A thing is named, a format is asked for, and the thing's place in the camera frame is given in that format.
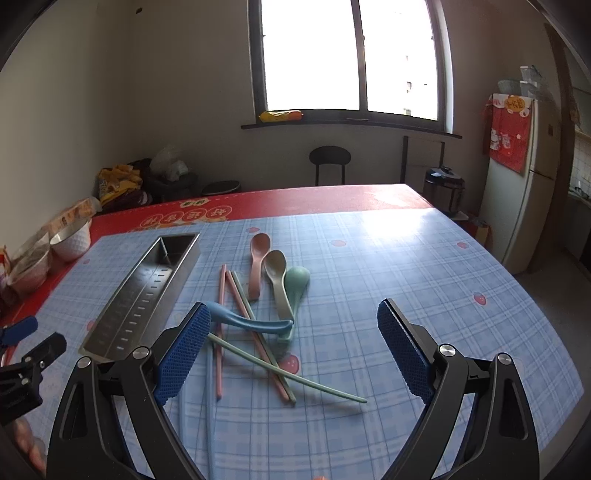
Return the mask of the person's left hand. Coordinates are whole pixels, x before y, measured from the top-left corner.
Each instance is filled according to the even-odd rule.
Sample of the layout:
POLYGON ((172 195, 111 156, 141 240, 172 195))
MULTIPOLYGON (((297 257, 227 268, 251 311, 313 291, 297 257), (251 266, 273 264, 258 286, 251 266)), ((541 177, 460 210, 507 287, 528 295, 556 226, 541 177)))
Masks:
POLYGON ((16 445, 28 458, 31 465, 45 478, 47 460, 42 440, 33 435, 25 418, 17 419, 12 423, 12 433, 16 445))

